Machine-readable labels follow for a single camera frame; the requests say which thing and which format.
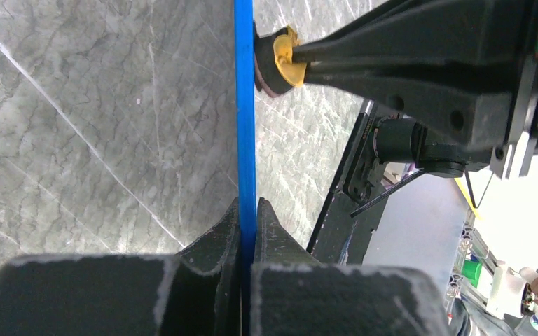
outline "marble countertop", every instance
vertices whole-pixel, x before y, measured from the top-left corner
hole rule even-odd
[[[380,0],[255,0],[328,34]],[[0,1],[0,265],[175,253],[237,196],[232,0]],[[306,244],[360,100],[256,97],[258,196]]]

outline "blue rod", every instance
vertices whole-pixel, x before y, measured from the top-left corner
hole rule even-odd
[[[256,164],[254,152],[254,47],[252,0],[234,0],[238,196],[242,252],[242,331],[249,335],[250,272],[256,238]]]

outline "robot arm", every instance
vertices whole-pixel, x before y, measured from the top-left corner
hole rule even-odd
[[[256,35],[255,58],[271,97],[302,84],[351,92],[488,151],[499,177],[526,175],[538,155],[538,1],[391,0],[311,43],[290,27]]]

